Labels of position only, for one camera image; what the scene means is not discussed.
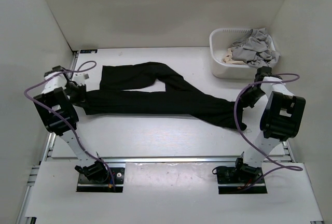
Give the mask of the black trousers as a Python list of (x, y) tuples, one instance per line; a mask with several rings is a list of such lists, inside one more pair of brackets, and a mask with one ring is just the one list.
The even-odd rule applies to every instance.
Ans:
[[(100, 87), (86, 92), (86, 115), (191, 115), (235, 130), (234, 102), (205, 94), (169, 66), (158, 62), (104, 66)], [(247, 126), (238, 117), (240, 129)]]

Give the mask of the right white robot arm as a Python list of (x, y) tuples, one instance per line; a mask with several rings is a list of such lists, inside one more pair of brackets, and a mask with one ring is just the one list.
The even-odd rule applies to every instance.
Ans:
[(237, 158), (233, 177), (238, 182), (256, 180), (261, 173), (264, 159), (281, 142), (295, 137), (300, 128), (306, 100), (291, 93), (285, 81), (272, 68), (257, 69), (254, 83), (245, 87), (234, 104), (234, 119), (238, 130), (238, 117), (246, 107), (253, 108), (256, 102), (266, 96), (268, 102), (260, 119), (260, 132), (250, 148)]

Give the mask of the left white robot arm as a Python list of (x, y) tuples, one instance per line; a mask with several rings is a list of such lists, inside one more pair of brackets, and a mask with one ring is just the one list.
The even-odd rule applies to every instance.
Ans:
[(106, 182), (109, 170), (87, 150), (77, 132), (79, 117), (74, 107), (85, 102), (88, 75), (56, 66), (44, 73), (44, 79), (44, 89), (33, 102), (45, 128), (68, 144), (79, 161), (77, 172), (94, 183)]

